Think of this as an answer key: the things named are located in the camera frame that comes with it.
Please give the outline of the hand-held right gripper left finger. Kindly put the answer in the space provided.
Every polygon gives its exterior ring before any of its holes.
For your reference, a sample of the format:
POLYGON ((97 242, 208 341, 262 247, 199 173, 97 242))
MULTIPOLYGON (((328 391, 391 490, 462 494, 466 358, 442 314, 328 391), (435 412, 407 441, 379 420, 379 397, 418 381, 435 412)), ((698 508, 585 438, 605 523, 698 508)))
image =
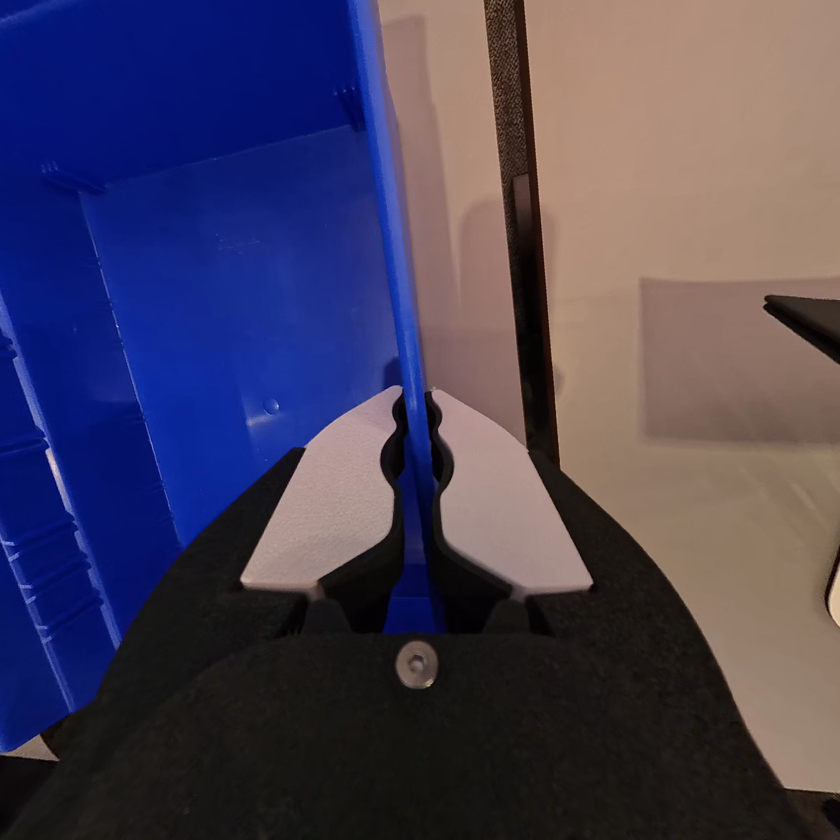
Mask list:
POLYGON ((240 576, 255 592, 338 603, 378 634, 404 568, 404 396, 392 385, 310 440, 240 576))

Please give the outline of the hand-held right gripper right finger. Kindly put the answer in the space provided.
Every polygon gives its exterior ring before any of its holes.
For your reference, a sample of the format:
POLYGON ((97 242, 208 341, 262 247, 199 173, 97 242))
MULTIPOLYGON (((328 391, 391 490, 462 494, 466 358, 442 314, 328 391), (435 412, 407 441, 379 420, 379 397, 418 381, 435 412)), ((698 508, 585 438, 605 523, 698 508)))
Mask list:
POLYGON ((503 602, 588 592, 592 575, 525 445, 445 391, 428 392, 426 407, 430 574, 447 629, 477 634, 503 602))

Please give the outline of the blue plastic bin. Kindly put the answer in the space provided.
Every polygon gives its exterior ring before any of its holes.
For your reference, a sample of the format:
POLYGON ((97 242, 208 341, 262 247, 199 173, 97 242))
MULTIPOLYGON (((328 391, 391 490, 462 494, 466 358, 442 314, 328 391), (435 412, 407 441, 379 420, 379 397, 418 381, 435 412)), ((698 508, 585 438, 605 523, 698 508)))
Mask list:
POLYGON ((2 2, 2 752, 423 355, 377 2, 2 2))

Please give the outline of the wooden document stand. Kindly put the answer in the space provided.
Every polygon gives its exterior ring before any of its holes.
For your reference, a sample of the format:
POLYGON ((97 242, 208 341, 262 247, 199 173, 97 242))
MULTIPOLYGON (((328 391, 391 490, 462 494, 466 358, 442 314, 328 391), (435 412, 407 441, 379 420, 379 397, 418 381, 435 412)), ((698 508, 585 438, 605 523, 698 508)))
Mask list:
POLYGON ((763 309, 801 339, 839 363, 839 300, 769 295, 763 309))

